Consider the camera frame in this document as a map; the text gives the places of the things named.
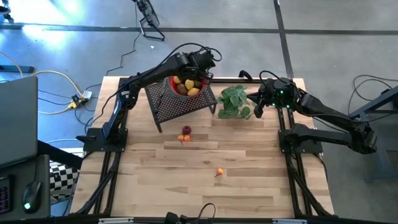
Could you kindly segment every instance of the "computer monitor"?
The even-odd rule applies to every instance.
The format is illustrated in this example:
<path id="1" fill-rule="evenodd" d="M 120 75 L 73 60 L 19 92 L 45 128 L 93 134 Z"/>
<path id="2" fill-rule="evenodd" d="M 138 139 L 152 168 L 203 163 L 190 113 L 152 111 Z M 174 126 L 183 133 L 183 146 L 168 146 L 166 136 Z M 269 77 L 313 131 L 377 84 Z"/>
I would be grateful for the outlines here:
<path id="1" fill-rule="evenodd" d="M 0 167 L 37 154 L 37 77 L 0 83 Z"/>

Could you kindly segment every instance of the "computer mouse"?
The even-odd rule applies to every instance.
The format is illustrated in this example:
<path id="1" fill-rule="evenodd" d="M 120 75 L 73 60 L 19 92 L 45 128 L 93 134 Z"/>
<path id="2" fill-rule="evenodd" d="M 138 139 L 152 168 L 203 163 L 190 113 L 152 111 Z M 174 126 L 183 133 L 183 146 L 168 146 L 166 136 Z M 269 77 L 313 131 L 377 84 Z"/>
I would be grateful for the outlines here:
<path id="1" fill-rule="evenodd" d="M 31 182 L 26 185 L 22 194 L 22 208 L 25 213 L 34 213 L 40 208 L 40 199 L 42 193 L 41 182 Z"/>

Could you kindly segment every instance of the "yellow cable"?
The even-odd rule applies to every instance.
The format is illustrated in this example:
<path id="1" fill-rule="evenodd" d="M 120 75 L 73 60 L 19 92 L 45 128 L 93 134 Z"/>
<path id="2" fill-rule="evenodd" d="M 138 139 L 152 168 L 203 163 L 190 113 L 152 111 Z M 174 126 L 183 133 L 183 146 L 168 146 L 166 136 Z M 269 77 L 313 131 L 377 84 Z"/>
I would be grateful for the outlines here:
<path id="1" fill-rule="evenodd" d="M 18 68 L 18 71 L 19 71 L 19 73 L 21 74 L 21 77 L 23 78 L 23 77 L 24 77 L 24 74 L 23 74 L 21 68 L 18 66 L 17 62 L 14 61 L 12 58 L 10 58 L 8 55 L 6 55 L 6 54 L 3 53 L 3 52 L 0 52 L 0 54 L 4 55 L 5 57 L 7 57 L 10 61 L 12 61 L 12 62 L 14 63 L 14 65 Z M 64 74 L 64 73 L 61 73 L 61 72 L 57 72 L 57 71 L 45 70 L 45 71 L 35 72 L 35 73 L 33 73 L 31 76 L 33 76 L 33 75 L 38 75 L 38 74 L 40 74 L 40 73 L 55 73 L 55 74 L 62 75 L 63 77 L 67 78 L 67 79 L 70 81 L 70 83 L 72 83 L 72 85 L 75 87 L 76 91 L 79 93 L 80 98 L 83 97 L 83 94 L 81 94 L 81 92 L 80 92 L 79 89 L 77 88 L 76 84 L 72 81 L 72 79 L 69 78 L 68 75 L 66 75 L 66 74 Z M 71 105 L 69 105 L 67 108 L 65 108 L 65 109 L 62 110 L 62 111 L 58 111 L 58 112 L 43 112 L 43 111 L 39 111 L 39 113 L 41 113 L 41 114 L 60 114 L 60 113 L 66 112 L 66 111 L 69 110 L 69 109 L 71 109 Z"/>

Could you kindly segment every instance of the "red bowl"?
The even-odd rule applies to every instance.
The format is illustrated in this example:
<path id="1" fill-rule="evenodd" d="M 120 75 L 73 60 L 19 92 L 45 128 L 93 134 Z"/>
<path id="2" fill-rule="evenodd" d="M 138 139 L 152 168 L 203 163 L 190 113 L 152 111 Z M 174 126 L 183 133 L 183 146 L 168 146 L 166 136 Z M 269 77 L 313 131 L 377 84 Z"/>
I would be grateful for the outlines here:
<path id="1" fill-rule="evenodd" d="M 174 76 L 171 76 L 169 78 L 169 85 L 170 85 L 170 89 L 173 91 L 173 93 L 175 93 L 176 95 L 178 95 L 178 96 L 180 96 L 182 98 L 196 97 L 196 96 L 200 95 L 203 92 L 203 90 L 205 90 L 205 88 L 207 86 L 207 84 L 205 84 L 205 82 L 202 82 L 200 91 L 197 94 L 193 95 L 193 96 L 188 96 L 188 95 L 181 95 L 181 94 L 179 94 L 177 92 L 177 83 L 174 82 Z"/>

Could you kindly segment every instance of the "checkered cloth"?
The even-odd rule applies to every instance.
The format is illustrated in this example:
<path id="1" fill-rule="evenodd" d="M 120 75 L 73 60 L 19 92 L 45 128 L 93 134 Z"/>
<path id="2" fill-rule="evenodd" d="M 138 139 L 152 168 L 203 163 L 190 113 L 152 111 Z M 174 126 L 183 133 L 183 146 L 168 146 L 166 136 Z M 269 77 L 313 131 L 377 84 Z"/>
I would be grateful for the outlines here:
<path id="1" fill-rule="evenodd" d="M 55 200 L 68 198 L 79 170 L 63 164 L 50 165 L 50 192 Z"/>

